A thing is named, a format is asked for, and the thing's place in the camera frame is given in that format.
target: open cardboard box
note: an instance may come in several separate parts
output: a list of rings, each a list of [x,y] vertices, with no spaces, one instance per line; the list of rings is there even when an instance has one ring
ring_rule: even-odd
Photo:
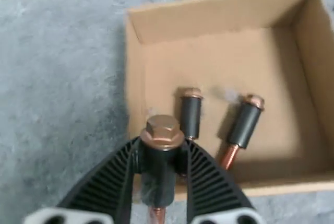
[[[177,116],[178,93],[204,93],[200,139],[219,159],[224,89],[266,99],[231,170],[248,196],[334,189],[334,40],[321,0],[185,0],[129,11],[129,134],[152,113]],[[176,200],[186,188],[176,187]]]

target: box flap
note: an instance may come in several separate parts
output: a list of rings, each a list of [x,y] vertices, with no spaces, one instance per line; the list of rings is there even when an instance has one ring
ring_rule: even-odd
[[[313,102],[334,154],[334,34],[321,0],[308,0],[295,34]]]
[[[185,0],[131,9],[141,43],[289,25],[303,0]]]
[[[128,125],[129,138],[139,135],[145,122],[145,64],[142,48],[130,20],[126,24],[126,96],[128,110],[131,112]]]

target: hex bolt head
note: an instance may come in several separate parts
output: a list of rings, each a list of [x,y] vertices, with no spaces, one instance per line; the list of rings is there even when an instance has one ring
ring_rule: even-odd
[[[154,149],[167,151],[180,146],[184,141],[184,134],[176,118],[170,115],[155,115],[146,122],[140,138]]]

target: copper rod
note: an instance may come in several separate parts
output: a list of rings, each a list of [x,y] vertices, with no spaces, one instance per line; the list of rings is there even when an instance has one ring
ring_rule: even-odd
[[[149,207],[149,224],[164,224],[165,223],[165,207]]]
[[[238,145],[229,145],[228,149],[222,159],[221,166],[228,170],[230,166],[232,165],[233,161],[236,158],[236,154],[239,151],[239,146]]]

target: gray carpet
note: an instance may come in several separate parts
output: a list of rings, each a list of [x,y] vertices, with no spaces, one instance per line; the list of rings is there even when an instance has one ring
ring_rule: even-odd
[[[0,0],[0,223],[55,205],[125,141],[125,9],[156,1],[171,0]],[[333,223],[333,198],[252,201],[268,223]],[[185,223],[185,209],[169,207],[167,223]]]

